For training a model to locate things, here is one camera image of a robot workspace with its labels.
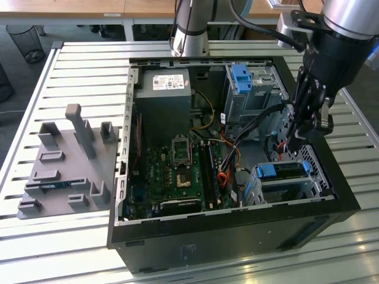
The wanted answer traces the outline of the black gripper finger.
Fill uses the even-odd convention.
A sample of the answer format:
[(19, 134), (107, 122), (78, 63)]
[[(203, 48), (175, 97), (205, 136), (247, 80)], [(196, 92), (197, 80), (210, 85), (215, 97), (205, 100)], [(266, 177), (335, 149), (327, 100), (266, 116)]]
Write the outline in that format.
[(291, 152), (298, 151), (300, 148), (299, 139), (295, 134), (301, 122), (304, 120), (304, 114), (307, 112), (309, 101), (310, 79), (309, 73), (304, 67), (299, 68), (297, 76), (296, 92), (293, 100), (293, 120), (288, 129), (288, 150)]
[(307, 102), (300, 121), (300, 137), (313, 139), (333, 131), (333, 118), (329, 114), (330, 98), (325, 85), (307, 92)]

